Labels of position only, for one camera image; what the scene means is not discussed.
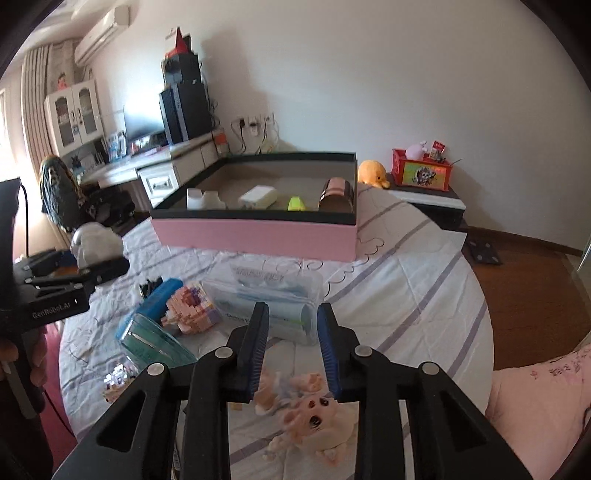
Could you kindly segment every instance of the striped bedsheet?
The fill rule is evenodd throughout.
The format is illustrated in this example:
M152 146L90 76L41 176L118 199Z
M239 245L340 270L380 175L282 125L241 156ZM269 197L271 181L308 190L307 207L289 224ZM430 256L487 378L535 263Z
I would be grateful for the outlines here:
M337 320L352 328L362 344L402 364L438 363L484 411L492 382L492 328L472 269L439 227L415 207L386 191L361 185L358 190L358 254L348 264L163 247L148 220L127 234L128 274L99 287L90 310L68 319L64 327L60 382L76 436L83 437L108 406L101 395L102 379L124 358L114 333L140 301L137 285L159 275L198 280L215 264L237 258L259 261L266 270L283 273L318 271L324 278L324 298L331 302ZM181 341L203 355L224 345L227 338L221 325ZM323 371L318 346L277 338L267 342L265 364L288 374ZM271 462L263 460L262 450L278 433L278 424L272 417L257 417L252 406L229 410L229 428L232 478L352 479L355 437L349 441L351 455L330 468L315 458L300 461L297 449ZM404 434L409 449L406 421ZM411 477L409 455L407 467Z

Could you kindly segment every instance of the drawer handle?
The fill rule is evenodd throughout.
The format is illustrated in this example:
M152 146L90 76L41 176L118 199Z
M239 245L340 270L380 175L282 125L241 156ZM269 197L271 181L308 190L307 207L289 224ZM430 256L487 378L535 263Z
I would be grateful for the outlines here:
M173 184L170 180L165 180L159 182L152 182L151 187L152 190L170 190L173 187Z

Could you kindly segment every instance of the orange octopus plush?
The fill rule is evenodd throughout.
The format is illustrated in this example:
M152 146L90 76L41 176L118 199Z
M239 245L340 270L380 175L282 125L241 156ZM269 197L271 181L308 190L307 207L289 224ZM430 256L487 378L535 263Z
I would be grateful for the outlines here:
M379 189L387 189L390 182L386 180L386 169L376 160L364 160L357 171L357 180Z

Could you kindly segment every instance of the white object in box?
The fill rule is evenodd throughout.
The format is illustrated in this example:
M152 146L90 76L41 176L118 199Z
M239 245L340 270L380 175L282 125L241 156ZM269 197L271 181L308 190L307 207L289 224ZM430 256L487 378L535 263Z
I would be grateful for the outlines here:
M248 210L264 210L277 201L278 193L273 187L257 185L238 199L238 205Z

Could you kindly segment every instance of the open storage box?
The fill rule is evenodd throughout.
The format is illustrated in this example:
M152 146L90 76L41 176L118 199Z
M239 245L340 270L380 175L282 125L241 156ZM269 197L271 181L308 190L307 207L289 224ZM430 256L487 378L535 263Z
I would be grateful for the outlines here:
M328 179L353 189L352 211L319 212ZM266 210L241 210L238 199L257 185L275 187ZM187 189L216 190L226 210L187 210ZM306 211L288 211L300 197ZM152 210L163 245L254 254L353 261L357 240L357 159L352 153L272 153L218 160Z

